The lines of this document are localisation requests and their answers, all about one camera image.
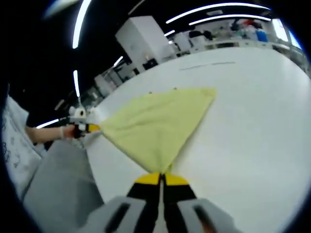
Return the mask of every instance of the person's hand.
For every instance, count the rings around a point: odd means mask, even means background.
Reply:
[[[75,136],[75,126],[74,125],[68,125],[63,128],[64,131],[64,137],[65,138],[74,138]]]

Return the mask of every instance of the equipment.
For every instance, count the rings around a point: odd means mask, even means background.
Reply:
[[[152,233],[161,201],[169,233],[240,232],[228,214],[207,199],[197,199],[185,179],[159,172],[141,176],[126,197],[116,197],[92,212],[79,232]]]
[[[69,121],[74,123],[74,137],[78,138],[85,133],[91,133],[97,130],[100,130],[100,127],[96,124],[87,123],[87,112],[83,106],[78,108],[70,107],[69,108]]]

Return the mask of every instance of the white wall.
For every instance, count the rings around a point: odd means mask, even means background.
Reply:
[[[146,63],[145,55],[148,54],[153,57],[153,51],[131,19],[128,19],[120,28],[116,34],[116,39],[139,72],[144,72],[145,68],[142,64]]]
[[[139,32],[153,51],[154,58],[160,64],[162,58],[173,53],[168,39],[152,16],[140,16],[131,18]]]

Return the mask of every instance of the window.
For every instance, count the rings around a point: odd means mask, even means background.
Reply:
[[[279,18],[272,19],[272,24],[274,27],[274,30],[276,31],[276,36],[280,38],[281,40],[284,40],[288,42],[288,38],[285,32],[285,29],[283,27],[283,24]]]
[[[295,47],[297,47],[297,48],[302,50],[302,48],[300,47],[298,41],[296,40],[296,38],[294,37],[294,35],[291,32],[290,32],[290,37],[291,37],[292,45],[294,45]]]

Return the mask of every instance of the black ceiling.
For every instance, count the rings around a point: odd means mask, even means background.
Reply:
[[[92,0],[80,34],[79,47],[72,49],[75,21],[82,1],[53,17],[42,20],[51,0],[26,1],[12,6],[5,49],[8,50],[11,95],[31,114],[35,125],[60,117],[57,103],[74,91],[72,71],[79,72],[80,92],[92,84],[96,75],[125,55],[115,33],[129,18],[129,11],[140,0]],[[170,24],[165,22],[185,11],[220,0],[146,0],[131,15],[152,15],[164,32],[182,31],[192,21],[206,18],[206,11],[188,15]],[[260,15],[262,9],[222,8],[225,14]]]

